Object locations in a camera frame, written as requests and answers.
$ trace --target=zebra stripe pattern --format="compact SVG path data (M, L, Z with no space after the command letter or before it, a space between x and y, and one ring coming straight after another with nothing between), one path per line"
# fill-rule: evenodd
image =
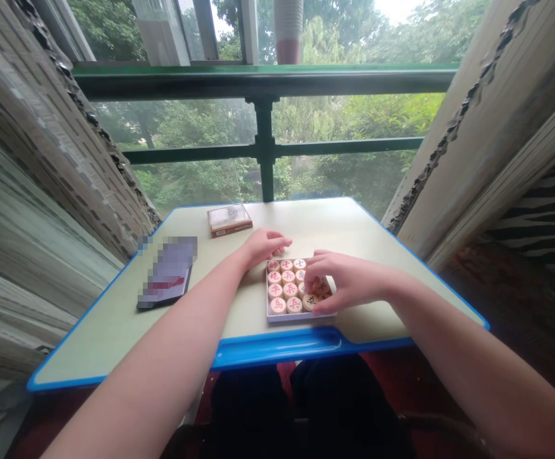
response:
M555 272L555 167L487 233Z

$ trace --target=desk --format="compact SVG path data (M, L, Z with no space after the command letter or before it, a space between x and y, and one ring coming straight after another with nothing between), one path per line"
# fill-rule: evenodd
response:
M285 258L313 256L315 249L343 252L410 272L468 317L487 321L351 198L277 201L245 205L256 228L275 228L293 239ZM207 211L223 206L174 209L151 241L116 276L59 346L35 371L31 391L100 383L167 308L137 312L137 297L166 238L197 236L192 288L252 230L211 239ZM264 263L251 269L233 300L214 370L357 353L413 344L386 302L309 322L269 324Z

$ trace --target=sky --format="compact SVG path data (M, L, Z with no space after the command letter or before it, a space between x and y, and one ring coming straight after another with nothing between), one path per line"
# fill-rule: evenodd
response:
M381 11L389 19L390 24L395 26L406 22L413 9L423 2L424 0L375 0L375 9ZM217 37L219 37L223 32L228 32L232 28L225 20L218 18L217 10L213 3L212 11L213 26Z

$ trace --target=blue desk edge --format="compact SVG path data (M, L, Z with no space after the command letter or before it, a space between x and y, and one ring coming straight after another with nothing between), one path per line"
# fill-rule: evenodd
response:
M462 298L458 292L453 290L447 283L443 281L434 271L432 271L428 266L420 260L417 255L415 255L405 244L400 242L396 236L394 236L390 231L388 231L379 220L372 216L369 211L362 207L354 198L349 196L342 196L341 198L349 198L355 202L362 210L364 210L377 224L383 228L391 237L393 237L402 247L407 250L417 261L422 263L438 280L440 280L448 289L450 289L466 306L472 310L477 317L479 317L483 322L483 327L486 330L490 329L490 325L487 320L479 314L479 312L473 308L468 302ZM316 200L285 200L277 202L287 202L287 201L317 201L324 199L335 199L335 198L319 198ZM173 215L173 213L181 208L191 208L191 207L213 207L216 204L200 205L200 206L184 206L174 208L167 218L156 228L152 233L149 240L154 234L161 228L161 226ZM69 379L65 381L55 381L55 382L35 382L35 378L41 372L43 367L50 361L50 358L59 350L59 348L69 339L69 336L75 331L80 323L85 319L86 315L95 307L95 305L101 300L103 295L111 288L112 284L118 280L120 275L124 270L133 262L135 257L137 257L139 251L131 258L127 265L120 271L116 277L110 282L107 288L99 295L99 298L90 306L84 315L77 321L77 323L72 327L72 329L67 333L67 335L61 340L58 346L48 355L46 360L35 370L29 382L27 382L27 390L30 392L63 389L70 387L88 386L99 384L103 381L107 375L95 376L90 378L81 379ZM281 343L287 342L289 344L289 351L282 351L281 348L284 346L275 346L274 348L264 348L258 350L258 344L262 342L269 341L279 341ZM317 328L306 328L302 330L291 330L291 331L276 331L275 333L265 333L262 335L253 335L238 338L227 338L222 339L218 345L218 350L216 351L216 357L213 361L212 370L230 370L234 368L245 368L258 363L263 365L272 365L282 361L293 361L302 360L303 358L318 358L318 357L330 357L341 354L352 354L361 353L367 351L378 351L381 349L394 349L396 347L405 347L414 345L413 340L410 337L395 338L382 341L374 341L367 343L355 344L348 341L341 332L333 326L323 326Z

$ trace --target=window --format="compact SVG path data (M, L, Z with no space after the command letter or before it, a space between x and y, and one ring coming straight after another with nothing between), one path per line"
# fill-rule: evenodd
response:
M281 98L277 143L416 137L428 132L445 94Z
M262 201L260 169L251 158L144 164L133 170L163 218L176 207Z
M276 200L351 196L381 220L415 150L293 156L277 159Z
M212 0L223 30L237 31L237 1ZM301 64L460 62L490 0L305 0ZM260 63L273 65L273 1L258 0Z
M132 0L68 0L94 57L147 61Z
M199 21L203 24L206 17L199 17L192 0L175 1L190 60L205 60ZM148 60L133 0L68 2L99 62ZM242 60L239 0L211 2L219 59ZM458 63L489 3L490 0L306 0L301 63ZM258 0L256 25L260 63L275 64L272 0Z
M123 151L254 142L254 107L243 99L94 103Z

